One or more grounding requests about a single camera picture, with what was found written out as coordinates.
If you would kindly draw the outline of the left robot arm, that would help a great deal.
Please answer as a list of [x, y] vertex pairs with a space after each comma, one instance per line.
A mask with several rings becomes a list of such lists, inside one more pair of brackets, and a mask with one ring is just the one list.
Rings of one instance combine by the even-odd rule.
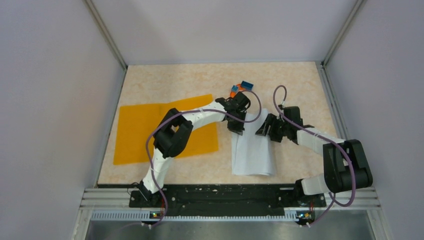
[[138, 191], [141, 200], [149, 207], [160, 202], [165, 176], [173, 159], [186, 148], [197, 129], [212, 123], [227, 122], [228, 129], [241, 135], [247, 122], [246, 113], [251, 101], [242, 92], [234, 97], [217, 98], [211, 103], [191, 110], [171, 108], [146, 142], [153, 142], [153, 150], [147, 150], [149, 170], [140, 181]]

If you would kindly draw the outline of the white paper sheets stack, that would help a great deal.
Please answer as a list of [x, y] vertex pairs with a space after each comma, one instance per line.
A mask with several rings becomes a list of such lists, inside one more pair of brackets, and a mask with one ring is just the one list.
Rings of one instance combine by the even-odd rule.
[[264, 108], [260, 117], [244, 125], [242, 135], [231, 138], [231, 172], [236, 176], [273, 176], [276, 173], [272, 144], [267, 136], [256, 135], [269, 111]]

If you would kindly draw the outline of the orange plastic clip folder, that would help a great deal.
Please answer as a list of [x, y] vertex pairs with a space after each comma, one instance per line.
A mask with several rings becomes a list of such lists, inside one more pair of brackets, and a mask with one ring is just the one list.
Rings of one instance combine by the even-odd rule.
[[[150, 103], [122, 106], [119, 109], [114, 165], [147, 163], [146, 140], [157, 128], [169, 109], [188, 111], [211, 103], [212, 94], [185, 98], [169, 103]], [[217, 124], [211, 123], [190, 135], [184, 151], [178, 158], [213, 153], [219, 150]]]

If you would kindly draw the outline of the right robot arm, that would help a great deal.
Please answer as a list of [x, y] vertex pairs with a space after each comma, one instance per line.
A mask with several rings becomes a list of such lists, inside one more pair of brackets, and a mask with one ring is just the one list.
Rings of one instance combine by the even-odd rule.
[[312, 125], [305, 125], [297, 106], [279, 105], [278, 108], [282, 115], [269, 113], [256, 135], [279, 143], [287, 138], [323, 158], [323, 173], [295, 182], [293, 200], [297, 205], [307, 206], [314, 195], [353, 191], [373, 184], [372, 172], [359, 140], [333, 137]]

